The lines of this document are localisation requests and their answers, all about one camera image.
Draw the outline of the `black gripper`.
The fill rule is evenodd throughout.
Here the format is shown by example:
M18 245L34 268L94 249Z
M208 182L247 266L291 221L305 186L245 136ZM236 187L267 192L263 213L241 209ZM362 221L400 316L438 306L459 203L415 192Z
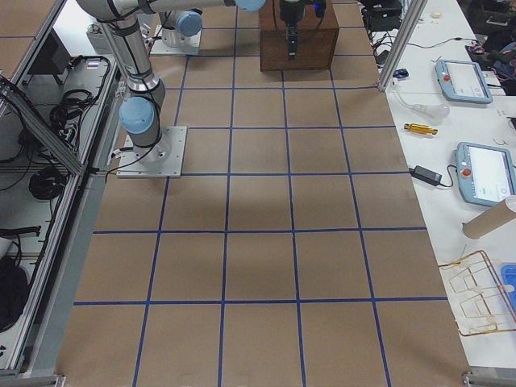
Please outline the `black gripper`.
M303 1L280 0L280 18L286 27L288 60L295 60L298 51L298 23L303 19Z

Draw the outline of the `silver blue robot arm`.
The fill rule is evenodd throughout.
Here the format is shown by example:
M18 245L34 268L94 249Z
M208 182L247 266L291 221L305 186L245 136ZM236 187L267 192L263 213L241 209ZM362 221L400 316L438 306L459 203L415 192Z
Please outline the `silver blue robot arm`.
M305 17L305 7L310 1L279 1L280 19L285 24L288 59L295 60L298 51L298 24ZM159 13L160 29L156 38L168 48L179 48L184 41L202 31L202 11L198 9L172 10Z
M80 1L82 10L103 27L107 43L130 90L119 109L119 121L131 138L136 159L143 164L169 157L171 143L164 138L160 108L165 97L162 79L154 72L144 42L139 14L159 14L162 26L190 37L202 29L202 9L235 6L235 1Z

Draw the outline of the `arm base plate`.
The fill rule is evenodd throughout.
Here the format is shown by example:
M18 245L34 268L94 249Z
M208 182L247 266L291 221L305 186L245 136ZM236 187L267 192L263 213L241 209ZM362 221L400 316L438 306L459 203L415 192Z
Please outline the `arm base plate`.
M196 56L199 53L202 32L183 36L175 30L162 29L158 24L156 39L150 51L152 56Z
M161 178L180 177L185 152L187 127L162 127L161 140L144 156L147 150L133 148L129 135L125 139L125 147L119 168L115 170L119 178Z

